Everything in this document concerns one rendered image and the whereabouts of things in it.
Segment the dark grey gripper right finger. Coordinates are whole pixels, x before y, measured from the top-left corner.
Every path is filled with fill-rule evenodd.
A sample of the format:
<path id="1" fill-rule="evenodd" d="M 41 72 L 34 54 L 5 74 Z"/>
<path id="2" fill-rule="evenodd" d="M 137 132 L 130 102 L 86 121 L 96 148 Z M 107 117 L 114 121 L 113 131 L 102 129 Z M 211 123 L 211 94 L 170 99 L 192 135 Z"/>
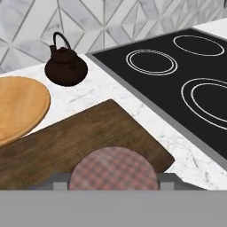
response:
<path id="1" fill-rule="evenodd" d="M 174 173 L 159 173 L 158 179 L 162 191 L 204 191 L 204 188 L 186 183 Z"/>

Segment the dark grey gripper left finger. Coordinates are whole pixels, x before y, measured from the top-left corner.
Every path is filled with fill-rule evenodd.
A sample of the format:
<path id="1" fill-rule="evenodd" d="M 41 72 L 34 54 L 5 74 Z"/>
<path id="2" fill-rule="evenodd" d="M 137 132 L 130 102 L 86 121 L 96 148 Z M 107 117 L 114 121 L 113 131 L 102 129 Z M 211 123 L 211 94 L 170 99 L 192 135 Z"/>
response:
<path id="1" fill-rule="evenodd" d="M 65 191 L 67 190 L 68 181 L 70 178 L 69 173 L 55 173 L 50 175 L 42 182 L 28 187 L 29 190 L 53 190 L 53 191 Z"/>

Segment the jam jar with plaid lid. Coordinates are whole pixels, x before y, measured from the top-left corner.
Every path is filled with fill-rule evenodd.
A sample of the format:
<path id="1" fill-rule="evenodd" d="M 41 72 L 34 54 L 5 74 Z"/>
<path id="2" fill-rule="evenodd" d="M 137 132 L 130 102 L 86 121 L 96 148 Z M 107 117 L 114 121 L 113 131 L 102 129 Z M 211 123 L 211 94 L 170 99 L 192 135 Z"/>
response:
<path id="1" fill-rule="evenodd" d="M 137 152 L 105 147 L 84 157 L 74 168 L 69 190 L 159 190 L 152 165 Z"/>

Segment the dark wooden cutting board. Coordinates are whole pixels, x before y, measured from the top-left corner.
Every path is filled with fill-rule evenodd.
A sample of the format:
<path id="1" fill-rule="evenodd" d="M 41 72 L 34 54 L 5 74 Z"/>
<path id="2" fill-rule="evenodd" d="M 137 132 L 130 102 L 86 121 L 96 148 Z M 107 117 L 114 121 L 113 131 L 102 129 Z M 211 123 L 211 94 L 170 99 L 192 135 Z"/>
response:
<path id="1" fill-rule="evenodd" d="M 0 148 L 0 190 L 22 190 L 51 174 L 68 173 L 85 155 L 102 147 L 126 147 L 156 172 L 174 157 L 129 113 L 108 99 Z"/>

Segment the round light wooden board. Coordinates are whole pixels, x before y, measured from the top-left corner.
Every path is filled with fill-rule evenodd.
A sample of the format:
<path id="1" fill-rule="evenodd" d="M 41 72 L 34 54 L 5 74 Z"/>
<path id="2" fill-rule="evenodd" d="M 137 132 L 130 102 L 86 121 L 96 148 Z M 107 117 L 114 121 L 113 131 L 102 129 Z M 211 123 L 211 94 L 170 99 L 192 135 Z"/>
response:
<path id="1" fill-rule="evenodd" d="M 0 77 L 0 147 L 25 136 L 49 111 L 51 95 L 35 79 Z"/>

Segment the dark brown kettle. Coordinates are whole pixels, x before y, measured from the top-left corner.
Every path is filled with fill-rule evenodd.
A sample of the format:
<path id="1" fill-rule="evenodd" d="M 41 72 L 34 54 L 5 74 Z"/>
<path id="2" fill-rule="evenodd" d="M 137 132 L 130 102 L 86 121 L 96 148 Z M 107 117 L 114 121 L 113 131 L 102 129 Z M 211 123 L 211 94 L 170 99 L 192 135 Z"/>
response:
<path id="1" fill-rule="evenodd" d="M 57 48 L 57 36 L 61 37 L 66 47 Z M 50 46 L 51 58 L 44 67 L 47 78 L 60 86 L 72 87 L 82 82 L 88 66 L 71 48 L 68 40 L 60 33 L 53 34 L 53 45 Z"/>

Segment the black hob with grey frame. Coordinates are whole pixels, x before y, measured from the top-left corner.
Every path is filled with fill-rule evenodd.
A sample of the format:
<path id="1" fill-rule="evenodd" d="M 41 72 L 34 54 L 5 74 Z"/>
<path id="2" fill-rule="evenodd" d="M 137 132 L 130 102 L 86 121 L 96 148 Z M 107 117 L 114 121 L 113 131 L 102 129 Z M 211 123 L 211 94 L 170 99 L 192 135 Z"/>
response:
<path id="1" fill-rule="evenodd" d="M 227 170 L 227 39 L 187 28 L 87 55 Z"/>

